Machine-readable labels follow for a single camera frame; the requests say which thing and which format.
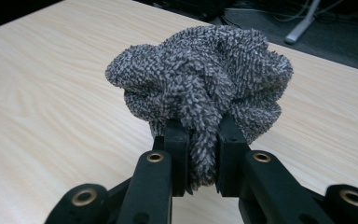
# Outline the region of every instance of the white cable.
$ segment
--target white cable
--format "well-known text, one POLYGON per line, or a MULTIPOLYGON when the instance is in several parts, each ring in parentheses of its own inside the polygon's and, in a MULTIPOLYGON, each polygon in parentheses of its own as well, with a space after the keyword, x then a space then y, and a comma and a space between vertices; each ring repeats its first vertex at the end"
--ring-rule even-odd
POLYGON ((303 7, 297 12, 297 14, 292 16, 292 17, 290 17, 290 18, 283 19, 283 20, 278 19, 276 16, 274 16, 274 18, 277 21, 292 21, 292 20, 298 19, 301 16, 301 14, 303 14, 305 12, 305 10, 307 9, 309 3, 310 3, 310 0, 307 0, 306 3, 303 5, 303 7))
POLYGON ((319 14, 322 14, 322 13, 325 13, 326 11, 332 9, 333 7, 336 7, 338 6, 339 4, 341 4, 344 0, 338 0, 336 1, 335 3, 333 3, 332 5, 328 6, 328 7, 325 7, 323 8, 322 10, 320 10, 319 12, 315 13, 315 16, 319 15, 319 14))
POLYGON ((226 8, 226 10, 228 10, 228 11, 254 11, 254 12, 267 13, 267 14, 272 14, 272 15, 277 15, 277 16, 283 16, 283 17, 291 17, 292 16, 292 15, 285 15, 285 14, 277 14, 277 13, 269 12, 269 11, 266 11, 266 10, 253 9, 253 8, 228 7, 228 8, 226 8))

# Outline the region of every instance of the gray towel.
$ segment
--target gray towel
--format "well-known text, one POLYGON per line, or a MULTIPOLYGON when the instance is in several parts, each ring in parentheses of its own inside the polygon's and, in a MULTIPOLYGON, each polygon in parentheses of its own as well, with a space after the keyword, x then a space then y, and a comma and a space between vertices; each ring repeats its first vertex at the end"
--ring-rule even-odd
POLYGON ((277 101, 293 68, 268 50, 257 30, 208 25, 187 28, 158 46, 131 46, 105 72, 123 88, 125 102, 137 118, 149 122, 153 136, 164 134, 167 119, 188 129, 191 188, 216 179, 218 124, 229 113, 250 145, 281 114, 277 101))

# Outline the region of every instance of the light wood tabletop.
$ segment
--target light wood tabletop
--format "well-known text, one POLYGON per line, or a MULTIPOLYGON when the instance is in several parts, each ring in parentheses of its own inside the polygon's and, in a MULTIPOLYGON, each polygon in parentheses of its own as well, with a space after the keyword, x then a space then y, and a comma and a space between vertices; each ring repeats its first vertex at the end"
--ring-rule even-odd
MULTIPOLYGON (((107 65, 130 45, 157 45, 207 25, 130 0, 68 0, 0 26, 0 223, 43 223, 69 189, 111 189, 151 149, 107 65)), ((270 44, 295 73, 282 115, 251 144, 306 188, 358 187, 358 70, 270 44)), ((242 223, 214 187, 173 199, 172 223, 242 223)))

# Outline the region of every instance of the screw hole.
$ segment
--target screw hole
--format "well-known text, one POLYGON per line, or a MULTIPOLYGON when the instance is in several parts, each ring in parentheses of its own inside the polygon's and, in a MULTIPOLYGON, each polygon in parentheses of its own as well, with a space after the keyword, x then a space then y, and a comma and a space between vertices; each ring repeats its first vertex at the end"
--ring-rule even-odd
POLYGON ((147 160, 150 162, 159 162, 159 161, 162 161, 163 159, 164 159, 164 156, 159 153, 152 153, 147 156, 147 160))
POLYGON ((146 224, 149 222, 149 215, 146 213, 135 214, 132 221, 134 224, 146 224))
POLYGON ((358 192, 350 189, 342 189, 339 192, 339 196, 347 202, 358 207, 358 192))
POLYGON ((75 206, 84 206, 92 203, 97 198, 95 189, 82 189, 72 197, 72 204, 75 206))
POLYGON ((261 152, 257 152, 254 154, 254 158, 257 161, 261 161, 261 162, 269 162, 271 161, 271 157, 265 153, 261 153, 261 152))

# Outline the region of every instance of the terry cloth towel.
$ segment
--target terry cloth towel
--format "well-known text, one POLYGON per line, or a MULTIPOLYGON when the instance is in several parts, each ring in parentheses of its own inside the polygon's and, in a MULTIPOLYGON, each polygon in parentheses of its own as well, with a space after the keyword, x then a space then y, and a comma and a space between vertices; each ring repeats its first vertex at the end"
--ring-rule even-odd
POLYGON ((257 30, 208 25, 187 28, 157 46, 131 46, 105 72, 123 88, 130 112, 163 136, 167 119, 179 119, 190 132, 191 188, 216 179, 216 134, 229 113, 250 145, 281 114, 277 101, 293 68, 268 50, 257 30))

